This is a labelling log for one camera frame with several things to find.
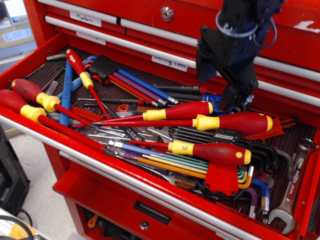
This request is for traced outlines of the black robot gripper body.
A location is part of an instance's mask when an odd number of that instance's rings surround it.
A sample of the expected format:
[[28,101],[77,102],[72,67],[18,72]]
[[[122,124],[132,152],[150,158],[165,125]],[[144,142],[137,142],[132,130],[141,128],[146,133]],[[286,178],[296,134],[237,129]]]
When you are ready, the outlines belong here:
[[254,69],[254,58],[257,48],[250,39],[258,28],[257,24],[246,24],[245,32],[227,23],[218,26],[217,30],[202,26],[201,39],[198,42],[196,61],[210,60],[217,73],[229,85],[241,85],[244,89],[258,88],[258,79]]

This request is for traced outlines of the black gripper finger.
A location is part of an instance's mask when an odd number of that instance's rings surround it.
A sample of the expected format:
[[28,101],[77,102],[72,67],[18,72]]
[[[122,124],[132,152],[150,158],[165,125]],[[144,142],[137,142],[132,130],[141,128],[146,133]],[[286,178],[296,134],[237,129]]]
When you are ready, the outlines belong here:
[[201,58],[196,60],[196,75],[200,83],[211,80],[217,76],[217,70],[208,59]]
[[221,96],[218,104],[220,112],[226,113],[231,107],[244,107],[253,101],[253,90],[244,89],[242,85],[228,85]]

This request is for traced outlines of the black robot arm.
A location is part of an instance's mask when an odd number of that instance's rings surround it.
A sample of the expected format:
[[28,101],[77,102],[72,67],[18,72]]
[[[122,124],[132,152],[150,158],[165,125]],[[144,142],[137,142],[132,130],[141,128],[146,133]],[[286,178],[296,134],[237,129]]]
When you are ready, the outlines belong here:
[[258,88],[254,59],[265,44],[270,29],[278,36],[273,20],[280,13],[281,0],[225,0],[215,18],[213,29],[200,28],[201,39],[196,53],[196,75],[203,83],[220,74],[227,82],[218,109],[245,105]]

